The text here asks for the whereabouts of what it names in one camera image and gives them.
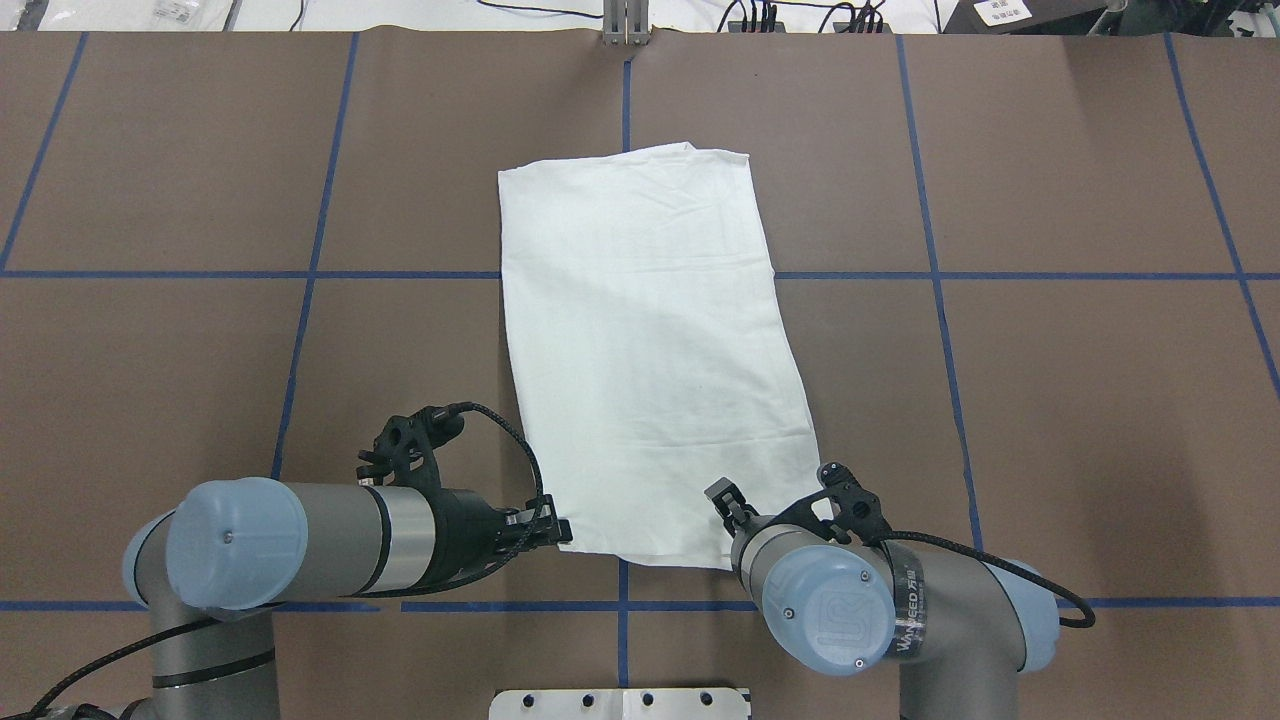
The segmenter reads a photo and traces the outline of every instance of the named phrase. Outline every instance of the white cloth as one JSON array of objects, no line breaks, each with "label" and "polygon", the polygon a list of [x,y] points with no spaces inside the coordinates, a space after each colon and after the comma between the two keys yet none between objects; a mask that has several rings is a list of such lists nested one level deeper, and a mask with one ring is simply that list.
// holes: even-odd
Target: white cloth
[{"label": "white cloth", "polygon": [[498,173],[525,432],[575,552],[728,568],[703,491],[818,489],[746,155],[666,145]]}]

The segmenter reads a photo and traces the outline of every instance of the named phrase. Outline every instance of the silver metal ring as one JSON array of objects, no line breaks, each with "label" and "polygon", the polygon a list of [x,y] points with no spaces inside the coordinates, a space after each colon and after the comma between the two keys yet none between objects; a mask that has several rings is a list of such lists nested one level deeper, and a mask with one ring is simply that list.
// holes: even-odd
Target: silver metal ring
[{"label": "silver metal ring", "polygon": [[764,546],[769,544],[769,541],[778,536],[795,532],[804,532],[804,529],[795,525],[772,525],[755,533],[755,536],[746,542],[746,547],[742,548],[742,557],[737,561],[737,579],[742,583],[742,589],[751,592],[751,566],[755,565],[755,559],[760,555]]},{"label": "silver metal ring", "polygon": [[366,592],[407,588],[422,578],[435,552],[431,503],[413,488],[381,486],[372,489],[387,503],[392,537],[387,565]]}]

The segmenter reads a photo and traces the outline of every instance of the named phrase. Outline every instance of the metal bracket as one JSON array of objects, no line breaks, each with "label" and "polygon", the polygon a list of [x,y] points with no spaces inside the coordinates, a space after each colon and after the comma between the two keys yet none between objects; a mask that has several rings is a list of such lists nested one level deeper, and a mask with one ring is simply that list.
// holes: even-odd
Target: metal bracket
[{"label": "metal bracket", "polygon": [[604,0],[605,45],[649,45],[649,0]]},{"label": "metal bracket", "polygon": [[489,720],[750,720],[750,691],[650,688],[504,691],[489,705]]}]

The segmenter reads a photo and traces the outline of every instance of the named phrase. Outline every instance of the black cable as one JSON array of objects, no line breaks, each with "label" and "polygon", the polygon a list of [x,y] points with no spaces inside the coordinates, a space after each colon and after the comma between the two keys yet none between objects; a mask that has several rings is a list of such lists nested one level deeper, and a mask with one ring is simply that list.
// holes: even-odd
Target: black cable
[{"label": "black cable", "polygon": [[867,26],[859,27],[859,32],[872,35],[884,32],[884,15],[881,14],[879,9],[886,1],[887,0],[881,0],[879,3],[872,5],[870,0],[867,0],[867,5],[863,8],[863,12],[867,14]]},{"label": "black cable", "polygon": [[88,720],[120,720],[101,707],[88,703],[77,707],[76,712],[72,715],[72,720],[79,720],[81,717],[87,717]]},{"label": "black cable", "polygon": [[1025,568],[1019,568],[1018,565],[1014,565],[1012,562],[1005,560],[1004,557],[997,557],[995,555],[991,555],[989,552],[983,552],[980,550],[975,550],[966,544],[960,544],[955,541],[948,541],[946,538],[940,538],[937,536],[931,536],[928,533],[913,533],[913,532],[900,532],[900,530],[881,533],[865,541],[865,544],[877,546],[884,541],[895,541],[895,539],[909,541],[909,542],[923,542],[927,544],[932,544],[934,547],[941,547],[942,550],[950,550],[951,552],[956,552],[966,557],[973,557],[978,562],[986,562],[987,565],[993,565],[996,568],[1000,568],[1006,573],[1018,575],[1019,578],[1027,580],[1028,583],[1033,583],[1036,585],[1047,589],[1048,592],[1074,605],[1084,615],[1083,618],[1059,618],[1057,621],[1064,628],[1092,628],[1093,624],[1097,623],[1098,619],[1097,615],[1093,614],[1093,609],[1089,607],[1089,603],[1083,597],[1064,588],[1062,585],[1055,583],[1053,580],[1044,578],[1043,575],[1037,575],[1036,573]]},{"label": "black cable", "polygon": [[49,706],[52,705],[55,700],[58,700],[58,696],[63,694],[63,691],[81,682],[84,676],[96,673],[102,667],[106,667],[108,665],[115,662],[116,660],[120,660],[122,657],[128,657],[140,650],[146,650],[169,638],[175,638],[178,635],[193,633],[196,630],[201,630],[210,625],[216,625],[218,623],[219,621],[214,618],[205,618],[204,620],[196,620],[193,623],[187,623],[186,625],[178,625],[174,628],[169,628],[168,630],[160,630],[154,635],[147,635],[141,641],[122,647],[120,650],[109,652],[102,657],[99,657],[97,660],[90,662],[88,665],[84,665],[79,670],[59,680],[59,683],[52,688],[50,688],[50,691],[45,693],[45,697],[40,698],[40,701],[37,701],[36,705],[31,706],[31,710],[28,710],[27,712],[19,712],[18,715],[0,717],[0,720],[35,720],[36,717],[44,715],[46,710],[49,710]]},{"label": "black cable", "polygon": [[822,31],[827,29],[827,22],[831,20],[831,15],[833,15],[836,13],[836,10],[838,10],[841,8],[847,8],[849,9],[849,26],[850,27],[854,26],[854,15],[855,15],[855,13],[858,13],[858,8],[854,8],[852,3],[836,3],[835,5],[831,5],[827,9],[827,14],[822,17],[822,24],[818,26],[818,32],[819,33],[822,33]]},{"label": "black cable", "polygon": [[870,1],[864,3],[861,8],[858,9],[858,17],[850,18],[852,22],[845,28],[845,32],[852,33],[868,33],[873,32],[876,28],[876,8],[872,6]]},{"label": "black cable", "polygon": [[302,14],[307,12],[307,0],[298,0],[298,17],[293,18],[293,24],[289,26],[289,32],[298,29],[298,23],[302,22]]},{"label": "black cable", "polygon": [[804,3],[803,0],[772,0],[774,5],[795,5],[797,8],[818,8],[819,10],[831,9],[831,3]]},{"label": "black cable", "polygon": [[435,594],[435,593],[440,593],[440,592],[445,592],[445,591],[452,591],[452,589],[456,589],[456,588],[461,588],[462,585],[470,585],[471,583],[483,580],[483,579],[488,578],[489,575],[493,575],[494,573],[497,573],[498,570],[500,570],[507,562],[511,562],[511,560],[515,556],[517,556],[521,552],[524,552],[525,548],[529,546],[529,538],[531,538],[532,534],[534,534],[534,527],[535,527],[534,520],[536,520],[538,518],[540,518],[541,514],[543,514],[543,510],[545,510],[545,507],[547,507],[547,495],[543,492],[543,470],[541,470],[541,468],[538,466],[538,456],[534,455],[534,448],[529,446],[529,442],[525,439],[524,436],[520,434],[520,430],[517,430],[515,427],[512,427],[512,424],[508,423],[506,418],[503,418],[502,415],[499,415],[499,414],[494,413],[493,410],[485,407],[484,405],[480,405],[479,402],[454,402],[452,405],[447,405],[444,409],[442,409],[440,411],[438,411],[438,415],[439,415],[438,418],[433,416],[431,419],[433,420],[447,420],[447,419],[449,419],[449,418],[452,418],[454,415],[460,415],[462,413],[480,413],[485,418],[489,418],[490,420],[494,421],[494,424],[497,424],[499,428],[502,428],[503,432],[506,432],[508,436],[511,436],[511,438],[516,441],[516,445],[520,446],[520,450],[522,450],[525,452],[525,457],[529,459],[529,468],[530,468],[530,470],[534,474],[534,498],[535,498],[534,516],[530,519],[530,523],[525,528],[525,532],[520,536],[520,539],[516,541],[516,544],[513,544],[511,547],[511,550],[507,551],[506,555],[503,555],[502,557],[499,557],[498,560],[495,560],[493,564],[485,566],[484,569],[477,570],[477,571],[475,571],[475,573],[472,573],[472,574],[470,574],[470,575],[467,575],[465,578],[458,578],[457,580],[451,580],[448,583],[443,583],[443,584],[439,584],[439,585],[430,585],[430,587],[426,587],[426,588],[408,587],[408,588],[403,588],[403,589],[398,589],[398,591],[384,591],[384,592],[361,593],[357,597],[372,597],[372,598],[412,597],[412,596],[420,596],[420,594]]},{"label": "black cable", "polygon": [[742,26],[744,27],[746,26],[746,5],[742,4],[742,0],[732,0],[728,4],[728,6],[724,8],[724,14],[721,15],[721,23],[716,26],[716,32],[721,32],[724,29],[724,23],[728,20],[728,14],[733,12],[733,5],[737,5],[739,8],[742,9]]},{"label": "black cable", "polygon": [[549,13],[553,15],[577,15],[580,18],[589,18],[593,20],[603,20],[604,15],[593,15],[591,13],[584,13],[581,10],[566,10],[563,8],[535,8],[532,5],[506,5],[503,3],[490,3],[489,0],[476,0],[480,5],[485,8],[497,8],[499,10],[529,10],[532,13]]}]

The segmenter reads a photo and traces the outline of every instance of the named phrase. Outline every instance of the blue grid line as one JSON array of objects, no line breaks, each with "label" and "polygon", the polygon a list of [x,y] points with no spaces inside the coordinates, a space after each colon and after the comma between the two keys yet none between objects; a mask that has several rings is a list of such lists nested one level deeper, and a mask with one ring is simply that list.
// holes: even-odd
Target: blue grid line
[{"label": "blue grid line", "polygon": [[[1089,605],[1101,610],[1176,610],[1215,607],[1280,607],[1280,596],[1189,596],[1189,597],[1091,597]],[[545,600],[503,602],[402,602],[401,612],[408,614],[503,614],[503,612],[617,612],[622,603],[612,600]],[[628,612],[755,612],[748,600],[632,600]],[[1062,610],[1074,606],[1057,601]],[[289,602],[278,612],[380,612],[365,602]],[[146,612],[141,605],[122,601],[93,600],[0,600],[0,612]]]},{"label": "blue grid line", "polygon": [[618,687],[631,687],[631,564],[618,559]]},{"label": "blue grid line", "polygon": [[956,272],[938,273],[945,281],[1234,281],[1234,273],[1042,273],[1042,272]]},{"label": "blue grid line", "polygon": [[617,612],[612,600],[529,600],[499,602],[402,602],[401,612]]},{"label": "blue grid line", "polygon": [[[943,281],[1238,281],[1235,273],[1091,273],[940,270]],[[776,281],[932,281],[920,270],[778,270]],[[23,279],[372,279],[372,281],[497,281],[499,270],[0,270],[0,278]],[[1280,273],[1244,273],[1248,281],[1280,281]]]},{"label": "blue grid line", "polygon": [[306,279],[306,270],[4,270],[0,277],[28,279]]},{"label": "blue grid line", "polygon": [[497,281],[498,270],[317,270],[316,279]]},{"label": "blue grid line", "polygon": [[[622,63],[622,151],[631,151],[631,61]],[[631,564],[618,557],[618,687],[631,685],[628,641],[631,637],[631,618],[627,603],[631,601]]]},{"label": "blue grid line", "polygon": [[947,324],[947,310],[942,299],[942,273],[938,268],[938,249],[933,238],[933,217],[929,213],[929,196],[924,188],[924,164],[920,160],[920,138],[915,128],[915,108],[911,105],[911,79],[906,70],[906,45],[901,35],[895,35],[897,42],[897,69],[902,79],[902,104],[906,109],[906,131],[911,140],[911,163],[915,165],[915,188],[920,196],[920,218],[924,222],[924,245],[929,251],[929,273],[933,279],[933,304],[938,313],[938,329],[942,333],[942,359],[947,366],[947,386],[951,389],[951,416],[955,420],[956,436],[960,438],[960,455],[964,461],[964,484],[969,496],[969,529],[973,533],[973,546],[982,550],[982,521],[978,518],[978,492],[973,486],[973,464],[969,459],[969,437],[964,428],[964,407],[960,405],[960,384],[956,380],[956,363],[951,351],[951,327]]},{"label": "blue grid line", "polygon": [[622,151],[631,151],[631,60],[622,63]]},{"label": "blue grid line", "polygon": [[[146,612],[132,600],[0,600],[0,612]],[[365,602],[289,602],[278,612],[379,612]]]},{"label": "blue grid line", "polygon": [[360,50],[360,33],[351,33],[351,47],[347,50],[347,72],[342,79],[342,97],[338,100],[338,119],[333,126],[333,145],[329,147],[329,168],[325,170],[324,191],[320,195],[320,215],[316,218],[315,241],[311,243],[311,264],[307,268],[307,287],[302,292],[302,310],[298,313],[298,332],[293,338],[293,355],[289,359],[289,378],[284,386],[284,407],[280,410],[280,427],[275,433],[275,454],[271,457],[271,477],[279,479],[284,465],[284,437],[289,432],[289,419],[293,415],[293,393],[298,386],[298,363],[302,360],[302,341],[307,334],[307,322],[311,316],[311,299],[316,288],[316,270],[320,265],[320,251],[324,246],[324,231],[329,222],[329,200],[333,196],[333,178],[338,170],[338,154],[342,150],[342,128],[347,119],[347,101],[351,99],[351,76],[356,69],[356,53]]},{"label": "blue grid line", "polygon": [[13,245],[18,241],[18,229],[22,227],[22,218],[27,214],[27,202],[31,201],[31,193],[36,188],[36,178],[40,177],[40,167],[45,164],[45,152],[49,151],[49,143],[54,140],[54,128],[58,127],[58,119],[63,115],[63,106],[67,105],[67,96],[70,95],[72,82],[76,79],[76,70],[79,69],[81,58],[84,56],[84,44],[88,42],[88,33],[82,32],[79,41],[76,44],[76,53],[72,55],[72,63],[67,68],[67,77],[63,78],[63,88],[58,92],[58,101],[54,102],[54,111],[49,117],[49,124],[45,126],[45,136],[40,138],[40,149],[36,150],[36,159],[31,163],[31,173],[27,174],[27,184],[22,188],[22,196],[18,199],[18,206],[13,211],[13,222],[9,224],[9,234],[5,236],[4,249],[0,250],[0,270],[4,270],[5,265],[9,264],[9,254],[13,252]]},{"label": "blue grid line", "polygon": [[276,612],[381,612],[367,602],[285,602]]},{"label": "blue grid line", "polygon": [[132,600],[0,600],[0,612],[146,612]]},{"label": "blue grid line", "polygon": [[773,273],[776,281],[927,281],[931,278],[933,278],[931,273],[899,270],[780,270]]},{"label": "blue grid line", "polygon": [[1222,229],[1222,240],[1226,242],[1226,251],[1231,256],[1231,266],[1235,268],[1235,278],[1240,283],[1240,295],[1244,296],[1244,305],[1249,310],[1249,320],[1253,323],[1253,332],[1258,336],[1258,346],[1262,348],[1262,359],[1271,374],[1271,388],[1280,398],[1280,372],[1276,370],[1275,357],[1271,355],[1271,345],[1267,342],[1267,333],[1262,328],[1262,319],[1258,309],[1253,305],[1253,293],[1249,291],[1249,281],[1244,274],[1244,264],[1240,263],[1240,254],[1231,237],[1231,225],[1226,222],[1226,211],[1222,210],[1222,200],[1217,195],[1217,184],[1213,183],[1213,173],[1208,169],[1208,159],[1201,146],[1199,133],[1196,131],[1196,120],[1192,118],[1192,106],[1187,101],[1187,90],[1183,87],[1183,73],[1178,67],[1178,53],[1174,51],[1174,36],[1165,33],[1165,53],[1169,55],[1169,69],[1174,74],[1174,87],[1178,90],[1178,104],[1183,108],[1183,119],[1187,122],[1187,135],[1190,136],[1192,149],[1196,151],[1196,161],[1199,163],[1201,174],[1204,176],[1204,187],[1208,188],[1208,197],[1213,202],[1213,213],[1217,215],[1217,224]]},{"label": "blue grid line", "polygon": [[634,600],[632,612],[755,612],[750,600]]}]

